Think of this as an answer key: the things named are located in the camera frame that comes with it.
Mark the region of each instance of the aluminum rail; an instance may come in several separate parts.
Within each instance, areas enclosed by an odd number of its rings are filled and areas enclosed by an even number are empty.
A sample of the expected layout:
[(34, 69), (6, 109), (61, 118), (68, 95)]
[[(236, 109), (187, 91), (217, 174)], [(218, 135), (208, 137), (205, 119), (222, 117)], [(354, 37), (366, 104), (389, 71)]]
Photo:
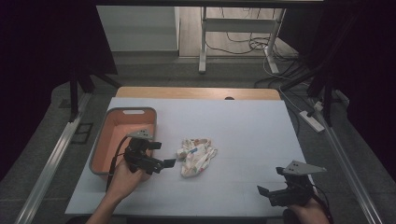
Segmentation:
[(375, 204), (373, 203), (373, 200), (370, 197), (370, 194), (367, 192), (367, 189), (363, 186), (361, 180), (356, 174), (355, 168), (352, 166), (348, 155), (344, 151), (344, 148), (340, 140), (338, 139), (334, 129), (327, 125), (327, 122), (325, 121), (323, 116), (321, 116), (321, 114), (319, 114), (318, 112), (316, 114), (319, 121), (326, 130), (326, 135), (332, 146), (335, 157), (338, 159), (339, 164), (343, 169), (344, 174), (346, 175), (349, 186), (352, 188), (352, 191), (355, 193), (358, 202), (361, 205), (361, 209), (364, 215), (366, 215), (366, 218), (370, 224), (382, 224), (381, 217), (375, 207)]
[(71, 142), (73, 134), (75, 133), (81, 121), (84, 110), (87, 106), (87, 103), (90, 101), (90, 98), (90, 93), (84, 93), (81, 96), (78, 107), (78, 114), (75, 120), (66, 124), (66, 127), (64, 128), (64, 131), (62, 132), (58, 143), (50, 154), (43, 171), (35, 182), (35, 186), (33, 187), (29, 197), (27, 198), (22, 210), (18, 214), (15, 223), (31, 223), (33, 221), (35, 213), (40, 206), (44, 195), (47, 192), (47, 189), (50, 185), (50, 182), (52, 181), (53, 176), (55, 175), (58, 165), (61, 163), (62, 157), (64, 156), (64, 153), (66, 152), (66, 149)]

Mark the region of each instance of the white cloth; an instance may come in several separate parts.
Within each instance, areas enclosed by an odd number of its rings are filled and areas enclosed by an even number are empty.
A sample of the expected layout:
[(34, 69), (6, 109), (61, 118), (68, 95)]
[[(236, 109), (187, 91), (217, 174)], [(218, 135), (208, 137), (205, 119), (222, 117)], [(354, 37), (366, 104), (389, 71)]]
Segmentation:
[(218, 150), (210, 145), (211, 140), (207, 138), (183, 140), (182, 148), (177, 151), (177, 158), (184, 159), (181, 175), (198, 175), (209, 166), (210, 160), (218, 153)]

